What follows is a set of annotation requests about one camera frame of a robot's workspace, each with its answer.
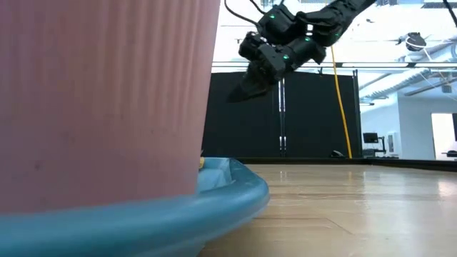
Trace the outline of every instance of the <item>yellow cable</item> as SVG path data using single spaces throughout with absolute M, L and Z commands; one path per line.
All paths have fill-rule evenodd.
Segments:
M 338 75 L 336 75 L 335 51 L 333 50 L 333 46 L 331 46 L 330 48 L 331 48 L 331 59 L 333 62 L 333 73 L 335 74 L 336 95 L 338 96 L 338 103 L 340 105 L 341 118 L 343 119 L 344 134 L 346 136 L 346 145 L 348 146 L 348 155 L 349 155 L 349 158 L 352 159 L 351 140 L 349 139 L 348 125 L 346 123 L 346 115 L 344 114 L 343 102 L 341 100 Z

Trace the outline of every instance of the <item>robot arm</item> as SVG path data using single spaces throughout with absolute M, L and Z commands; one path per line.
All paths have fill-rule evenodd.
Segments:
M 356 16 L 376 0 L 336 0 L 320 11 L 296 14 L 297 22 L 313 25 L 314 39 L 322 46 L 331 46 L 346 32 Z
M 320 11 L 295 16 L 281 3 L 273 6 L 248 32 L 238 53 L 248 71 L 228 97 L 240 102 L 267 94 L 288 72 L 313 59 L 321 63 L 326 47 L 336 43 L 354 18 L 376 0 L 335 0 Z

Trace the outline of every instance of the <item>pink bin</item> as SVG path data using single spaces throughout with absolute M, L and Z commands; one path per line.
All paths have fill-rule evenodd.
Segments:
M 0 0 L 0 214 L 194 193 L 219 4 Z

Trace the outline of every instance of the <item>black cable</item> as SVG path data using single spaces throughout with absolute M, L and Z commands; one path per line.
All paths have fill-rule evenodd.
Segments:
M 233 14 L 234 16 L 236 16 L 236 17 L 238 17 L 238 18 L 240 18 L 240 19 L 242 19 L 242 20 L 244 20 L 244 21 L 247 21 L 247 22 L 253 24 L 256 28 L 260 27 L 260 26 L 258 25 L 257 22 L 255 22 L 255 21 L 253 21 L 253 20 L 250 20 L 250 19 L 248 19 L 248 18 L 246 18 L 246 17 L 244 17 L 244 16 L 241 16 L 241 15 L 237 14 L 236 12 L 232 11 L 232 10 L 229 8 L 229 6 L 227 5 L 227 0 L 224 0 L 224 5 L 226 6 L 227 11 L 230 12 L 231 14 Z
M 449 10 L 449 13 L 451 14 L 451 17 L 454 21 L 454 24 L 457 26 L 457 17 L 456 17 L 456 14 L 452 11 L 452 7 L 451 5 L 448 3 L 448 0 L 443 0 L 443 3 L 444 5 L 446 6 L 446 8 Z
M 249 1 L 251 1 L 251 3 L 256 7 L 257 11 L 260 11 L 261 14 L 266 13 L 265 11 L 262 11 L 262 9 L 260 9 L 260 7 L 258 7 L 258 5 L 256 4 L 256 2 L 254 0 L 249 0 Z

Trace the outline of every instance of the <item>black curtain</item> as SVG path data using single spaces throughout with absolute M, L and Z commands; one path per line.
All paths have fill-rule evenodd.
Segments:
M 203 155 L 279 157 L 278 89 L 250 101 L 226 103 L 242 76 L 241 72 L 211 75 Z
M 456 141 L 457 141 L 457 114 L 452 114 L 452 119 L 454 121 L 454 133 L 456 135 Z
M 353 157 L 361 157 L 360 106 L 352 76 L 338 76 Z M 334 75 L 295 72 L 284 80 L 286 156 L 348 156 Z

